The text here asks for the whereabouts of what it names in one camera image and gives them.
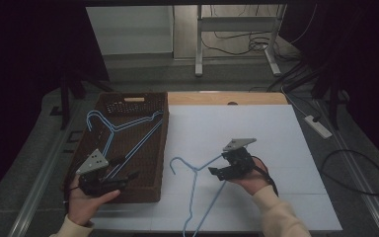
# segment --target wall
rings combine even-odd
[[[173,50],[171,6],[87,8],[102,55]]]

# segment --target beige sleeve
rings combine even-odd
[[[303,221],[295,216],[292,206],[282,201],[272,186],[256,192],[253,199],[263,214],[262,227],[265,237],[311,236]]]
[[[92,228],[73,223],[66,215],[58,233],[50,235],[50,237],[87,237],[92,230]]]

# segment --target basket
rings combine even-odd
[[[98,117],[90,117],[88,121],[92,129],[86,128],[79,145],[74,152],[68,174],[73,174],[87,157],[95,150],[107,149],[106,159],[109,160],[109,168],[103,177],[118,163],[125,161],[126,155],[141,142],[155,124],[161,121],[147,140],[131,156],[124,167],[119,171],[119,178],[138,171],[136,179],[130,180],[121,194],[112,200],[114,203],[142,203],[157,202],[161,198],[162,173],[164,150],[168,132],[168,97],[167,93],[102,93],[95,105],[95,111],[100,112],[113,125],[127,124],[137,119],[152,117],[152,120],[144,121],[137,125],[114,132],[109,143],[112,131]]]

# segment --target white table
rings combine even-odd
[[[218,156],[232,138],[256,138],[247,149],[263,159],[279,190],[312,233],[341,230],[293,109],[288,105],[170,106],[161,200],[157,203],[106,204],[92,219],[98,229],[124,232],[182,232],[190,213],[194,172],[174,157],[195,167]],[[220,158],[210,167],[228,163]],[[205,168],[198,172],[193,217],[194,231],[222,182]],[[200,231],[259,232],[261,213],[242,188],[227,183]]]

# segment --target white power strip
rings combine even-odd
[[[309,125],[313,127],[313,129],[315,129],[324,139],[328,139],[332,136],[332,134],[319,121],[313,121],[312,116],[307,116],[304,120],[309,123]]]

